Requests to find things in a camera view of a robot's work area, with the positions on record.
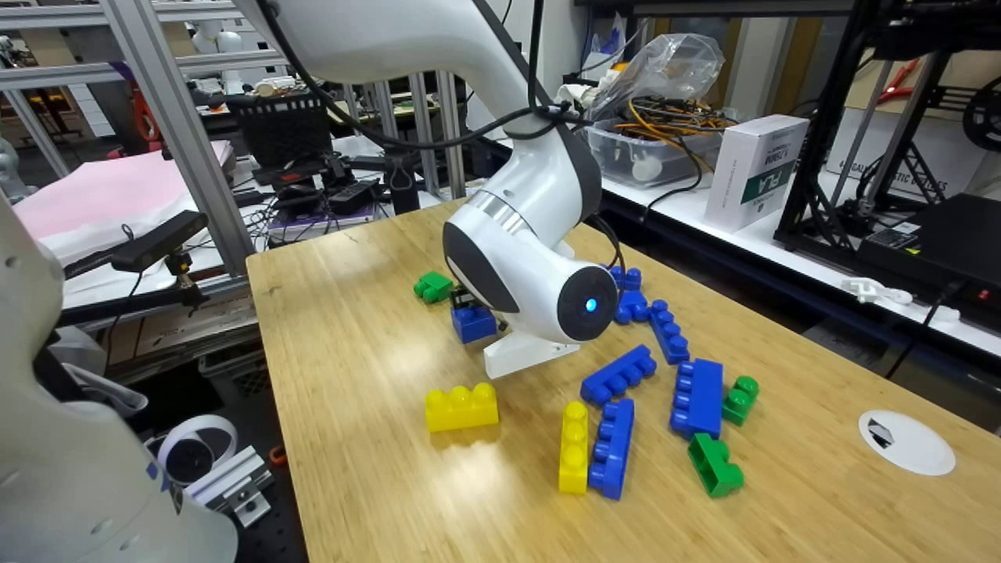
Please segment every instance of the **green lego brick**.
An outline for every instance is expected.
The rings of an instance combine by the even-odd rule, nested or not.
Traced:
[[[751,376],[739,376],[739,380],[733,380],[721,400],[721,416],[734,424],[744,424],[746,412],[752,411],[752,400],[758,400],[758,380]]]
[[[438,303],[451,293],[454,280],[442,272],[424,272],[417,279],[411,293],[424,303]]]
[[[727,462],[727,450],[721,442],[712,442],[711,435],[690,435],[689,460],[698,472],[698,477],[707,484],[711,496],[726,496],[739,488],[744,488],[741,467]]]

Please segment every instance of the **plastic bag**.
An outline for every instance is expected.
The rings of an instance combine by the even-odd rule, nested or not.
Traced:
[[[712,88],[721,61],[718,45],[707,34],[657,34],[594,100],[587,119],[614,115],[624,96],[698,100]]]

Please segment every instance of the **toy building block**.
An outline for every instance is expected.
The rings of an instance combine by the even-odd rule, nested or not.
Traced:
[[[422,303],[438,303],[451,293],[454,280],[442,272],[424,272],[417,279],[411,286],[411,293],[422,300]]]
[[[690,439],[693,431],[718,439],[721,421],[721,367],[693,361],[679,367],[669,429]]]
[[[481,429],[496,424],[500,408],[489,380],[469,388],[431,390],[424,397],[424,429],[454,431],[454,429]]]
[[[570,400],[562,411],[562,439],[560,439],[560,493],[585,493],[587,491],[587,429],[592,416],[580,400]]]
[[[758,378],[739,376],[721,400],[721,420],[744,424],[751,408],[758,400]]]
[[[683,329],[674,322],[674,316],[665,309],[663,300],[652,300],[648,309],[648,322],[660,341],[663,361],[669,367],[689,363],[689,341],[683,337]]]
[[[648,296],[641,291],[641,272],[617,265],[614,280],[619,287],[617,326],[644,322],[648,318]]]
[[[650,378],[657,372],[650,347],[638,345],[610,367],[596,369],[580,380],[580,397],[594,408],[610,402],[614,397],[624,395],[624,388],[636,388],[638,380]]]
[[[610,499],[619,499],[624,488],[630,420],[630,400],[617,400],[601,411],[587,484]]]
[[[462,345],[496,335],[496,318],[481,303],[451,307],[451,326],[456,329]]]
[[[698,477],[707,484],[711,496],[726,496],[744,488],[744,472],[741,467],[727,462],[727,450],[721,442],[698,431],[689,445],[689,460]]]

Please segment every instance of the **white circular marker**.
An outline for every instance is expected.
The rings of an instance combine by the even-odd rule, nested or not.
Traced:
[[[904,412],[870,411],[856,420],[856,431],[883,460],[908,472],[947,476],[956,469],[956,452],[947,442]]]

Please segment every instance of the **clear plastic container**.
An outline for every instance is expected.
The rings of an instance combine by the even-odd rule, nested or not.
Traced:
[[[610,129],[614,129],[614,119],[587,129],[587,147],[604,177],[622,181],[630,188],[663,188],[693,176],[693,162],[683,147],[669,147],[663,141],[624,139]],[[715,130],[684,139],[684,145],[703,167],[715,167],[718,141],[721,139]]]

